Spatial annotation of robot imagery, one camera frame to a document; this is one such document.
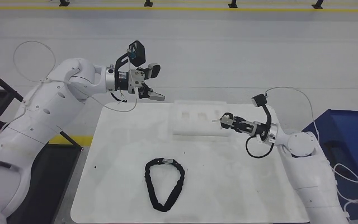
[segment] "blue container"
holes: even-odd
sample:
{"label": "blue container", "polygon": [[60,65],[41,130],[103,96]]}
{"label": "blue container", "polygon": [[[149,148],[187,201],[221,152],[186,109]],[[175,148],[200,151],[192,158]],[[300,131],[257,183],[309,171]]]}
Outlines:
{"label": "blue container", "polygon": [[[358,174],[358,111],[327,110],[315,120],[319,131],[321,147],[331,166],[341,163]],[[315,133],[313,123],[307,126],[304,132]],[[336,168],[343,176],[356,180],[344,167]],[[338,189],[349,199],[358,199],[358,184],[345,180],[336,175]],[[346,200],[339,197],[343,207]],[[358,220],[358,204],[347,207],[352,220]]]}

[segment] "white board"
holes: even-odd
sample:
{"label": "white board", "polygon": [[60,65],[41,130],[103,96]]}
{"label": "white board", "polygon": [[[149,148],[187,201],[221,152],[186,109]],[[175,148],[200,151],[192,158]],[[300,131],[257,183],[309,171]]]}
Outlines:
{"label": "white board", "polygon": [[[107,104],[131,108],[133,104]],[[77,223],[248,223],[307,222],[275,148],[251,158],[248,135],[173,136],[168,115],[173,104],[138,104],[131,113],[103,109],[71,210]],[[265,122],[252,105],[228,104],[236,116]],[[277,122],[272,109],[272,120]],[[269,146],[256,141],[252,153]],[[145,164],[174,158],[185,169],[183,190],[166,213],[153,209],[144,180]],[[164,203],[180,177],[170,165],[153,166],[152,182]]]}

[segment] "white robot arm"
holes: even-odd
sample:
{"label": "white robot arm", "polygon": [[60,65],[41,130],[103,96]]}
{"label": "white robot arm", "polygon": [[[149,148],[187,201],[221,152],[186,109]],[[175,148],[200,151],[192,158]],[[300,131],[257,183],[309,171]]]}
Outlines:
{"label": "white robot arm", "polygon": [[[136,67],[145,62],[144,46],[139,41],[129,45],[116,68],[96,66],[83,58],[67,59],[24,97],[15,115],[19,118],[0,133],[0,223],[6,223],[6,217],[24,200],[37,154],[79,114],[89,97],[116,90],[134,94],[138,88],[139,98],[164,100],[144,82],[157,77],[160,66],[150,64],[146,69],[120,72],[129,60]],[[95,83],[96,73],[101,75],[99,83]]]}
{"label": "white robot arm", "polygon": [[[271,115],[266,107],[266,96],[263,94],[252,98],[255,106],[262,106],[267,122],[249,122],[231,113],[225,113],[221,119],[223,128],[231,128],[239,133],[247,133],[246,150],[254,158],[267,156],[274,146],[279,149],[287,177],[297,195],[303,202],[311,224],[348,224],[346,214],[338,201],[337,182],[313,133],[284,133],[278,124],[271,123]],[[247,143],[257,137],[270,150],[263,156],[252,155]]]}

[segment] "black wire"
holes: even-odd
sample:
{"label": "black wire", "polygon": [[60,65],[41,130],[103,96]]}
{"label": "black wire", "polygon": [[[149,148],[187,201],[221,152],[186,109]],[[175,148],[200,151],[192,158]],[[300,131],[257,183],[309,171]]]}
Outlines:
{"label": "black wire", "polygon": [[112,92],[111,92],[111,96],[118,102],[127,102],[126,100],[120,100],[118,99]]}
{"label": "black wire", "polygon": [[270,150],[269,150],[266,154],[264,154],[264,155],[262,155],[262,156],[254,156],[253,154],[251,154],[251,153],[249,152],[249,150],[248,150],[248,148],[247,148],[247,144],[248,144],[248,142],[250,141],[251,138],[256,138],[256,136],[250,136],[250,137],[246,140],[246,143],[245,143],[246,152],[248,153],[249,156],[251,156],[251,157],[253,157],[253,158],[264,158],[264,157],[268,156],[268,155],[272,152],[272,149],[274,148],[274,143],[271,145]]}

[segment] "yellow stripe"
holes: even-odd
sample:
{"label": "yellow stripe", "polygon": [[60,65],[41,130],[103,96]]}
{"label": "yellow stripe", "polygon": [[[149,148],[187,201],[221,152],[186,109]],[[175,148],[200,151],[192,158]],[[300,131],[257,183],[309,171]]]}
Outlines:
{"label": "yellow stripe", "polygon": [[[90,146],[93,140],[93,136],[70,136],[81,146]],[[71,144],[62,136],[55,136],[50,140],[50,144]]]}
{"label": "yellow stripe", "polygon": [[0,10],[170,10],[170,11],[235,11],[235,12],[337,12],[337,13],[358,13],[358,9],[324,8],[315,10],[314,8],[196,8],[196,7],[119,7],[119,6],[0,6]]}
{"label": "yellow stripe", "polygon": [[[48,3],[48,0],[0,0],[0,3]],[[121,4],[121,3],[143,3],[143,0],[101,0],[100,3],[112,3],[112,4]],[[152,0],[154,3],[161,4],[223,4],[227,3],[225,1],[170,1],[170,0]],[[251,5],[308,5],[311,3],[308,2],[240,2],[237,4],[251,4]],[[324,6],[358,6],[358,3],[351,2],[324,2]]]}

